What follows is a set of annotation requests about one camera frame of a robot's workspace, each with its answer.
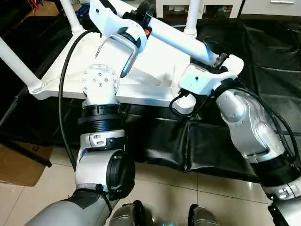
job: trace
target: tile floor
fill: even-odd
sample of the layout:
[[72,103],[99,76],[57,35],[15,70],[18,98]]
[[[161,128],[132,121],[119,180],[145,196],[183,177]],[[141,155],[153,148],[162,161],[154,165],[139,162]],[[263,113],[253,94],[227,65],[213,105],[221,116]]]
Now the tile floor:
[[[50,160],[53,166],[44,170],[35,187],[0,183],[0,226],[22,226],[48,204],[73,193],[74,172],[64,149],[54,148]],[[115,209],[136,199],[151,210],[158,226],[186,225],[193,203],[214,213],[221,226],[273,225],[270,201],[260,186],[239,180],[138,163],[135,187]]]

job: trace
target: black cable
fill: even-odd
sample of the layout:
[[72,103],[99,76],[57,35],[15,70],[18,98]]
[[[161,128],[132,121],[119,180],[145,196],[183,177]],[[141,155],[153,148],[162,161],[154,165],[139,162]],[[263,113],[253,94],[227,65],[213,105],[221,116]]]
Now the black cable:
[[208,101],[213,97],[214,93],[213,90],[212,92],[206,97],[206,99],[202,102],[200,107],[195,107],[191,113],[189,114],[182,114],[179,113],[176,109],[173,108],[173,104],[175,101],[177,101],[178,99],[182,98],[182,97],[186,97],[188,94],[186,92],[183,92],[182,90],[180,90],[180,94],[178,96],[176,96],[170,103],[169,103],[169,109],[171,110],[171,112],[177,116],[177,117],[183,117],[183,118],[190,118],[195,116],[207,103]]
[[249,94],[250,96],[252,96],[254,99],[256,99],[262,105],[262,107],[265,109],[265,111],[267,112],[267,114],[271,118],[272,122],[274,123],[275,128],[277,130],[277,133],[280,137],[280,140],[281,140],[285,150],[288,152],[288,154],[290,156],[292,156],[292,151],[291,151],[291,149],[290,149],[290,147],[287,143],[286,138],[284,137],[284,133],[283,133],[277,119],[279,119],[281,121],[281,123],[286,128],[286,130],[287,130],[287,132],[290,136],[290,139],[292,140],[293,150],[294,150],[294,160],[296,160],[297,158],[300,158],[298,145],[297,145],[296,139],[293,135],[293,131],[291,130],[291,128],[287,124],[287,122],[284,120],[284,118],[281,115],[279,115],[279,113],[275,112],[269,106],[267,106],[267,104],[258,95],[254,94],[253,92],[249,91],[248,89],[241,88],[241,87],[235,87],[233,89],[236,89],[236,90],[239,90],[239,91],[242,91],[242,92],[245,92],[245,93]]
[[85,31],[83,32],[75,41],[74,43],[72,44],[68,54],[67,54],[67,57],[65,59],[65,62],[64,62],[64,65],[63,65],[63,69],[62,69],[62,73],[61,73],[61,79],[60,79],[60,84],[59,84],[59,90],[58,90],[58,114],[59,114],[59,121],[60,121],[60,128],[61,128],[61,133],[62,133],[62,137],[63,137],[63,140],[64,140],[64,143],[65,143],[65,148],[66,148],[66,151],[67,151],[67,154],[68,154],[68,157],[71,161],[71,164],[72,164],[72,167],[75,171],[76,169],[76,161],[75,161],[75,158],[71,152],[71,149],[68,145],[68,142],[67,142],[67,138],[66,138],[66,134],[65,134],[65,131],[63,129],[63,115],[62,115],[62,98],[63,98],[63,86],[64,86],[64,80],[65,80],[65,75],[66,75],[66,71],[67,71],[67,67],[68,67],[68,63],[70,61],[70,58],[71,58],[71,55],[72,55],[72,52],[74,51],[76,45],[79,43],[79,41],[88,33],[90,32],[95,32],[96,30],[88,30],[88,31]]
[[109,216],[111,215],[111,213],[113,211],[113,208],[111,206],[111,203],[110,203],[109,199],[106,196],[106,192],[101,193],[101,196],[103,197],[104,201],[106,202],[106,204],[107,204],[107,206],[109,208],[109,215],[108,215],[108,218],[109,218]]

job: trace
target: white cabinet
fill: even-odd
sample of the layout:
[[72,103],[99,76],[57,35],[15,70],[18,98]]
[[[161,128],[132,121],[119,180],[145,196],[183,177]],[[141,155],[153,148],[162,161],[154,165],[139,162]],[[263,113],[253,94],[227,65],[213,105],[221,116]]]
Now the white cabinet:
[[[167,10],[176,12],[177,10],[184,9],[187,12],[189,3],[190,0],[156,0],[157,17],[164,18]],[[242,0],[200,0],[198,19],[216,16],[214,10],[221,17],[224,15],[225,18],[236,18],[241,3]]]
[[301,16],[301,0],[246,0],[242,14]]

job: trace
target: cardboard box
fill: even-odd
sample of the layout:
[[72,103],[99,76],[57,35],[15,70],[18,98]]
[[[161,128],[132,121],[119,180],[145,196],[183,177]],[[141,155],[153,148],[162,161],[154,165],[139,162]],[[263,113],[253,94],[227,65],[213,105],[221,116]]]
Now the cardboard box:
[[[43,147],[23,142],[14,143],[48,160],[52,147]],[[0,144],[0,182],[23,186],[35,186],[45,166]]]

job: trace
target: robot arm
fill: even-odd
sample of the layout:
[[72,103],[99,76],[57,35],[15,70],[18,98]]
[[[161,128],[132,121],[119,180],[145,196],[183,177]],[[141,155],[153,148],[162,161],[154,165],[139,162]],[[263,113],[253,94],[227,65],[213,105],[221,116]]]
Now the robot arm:
[[[91,0],[90,18],[107,40],[82,80],[87,99],[79,119],[83,134],[76,167],[77,190],[69,199],[46,207],[27,225],[103,225],[117,200],[134,187],[135,165],[126,152],[115,94],[119,78],[127,75],[149,35],[214,69],[190,64],[179,84],[190,93],[209,95],[225,79],[233,80],[242,71],[244,63],[240,58],[214,53],[208,45],[153,18],[153,13],[144,3],[134,10],[119,0]],[[273,200],[269,210],[275,223],[297,225],[301,174],[288,160],[262,105],[232,89],[220,92],[216,102],[230,128],[233,144],[249,161],[263,190]]]

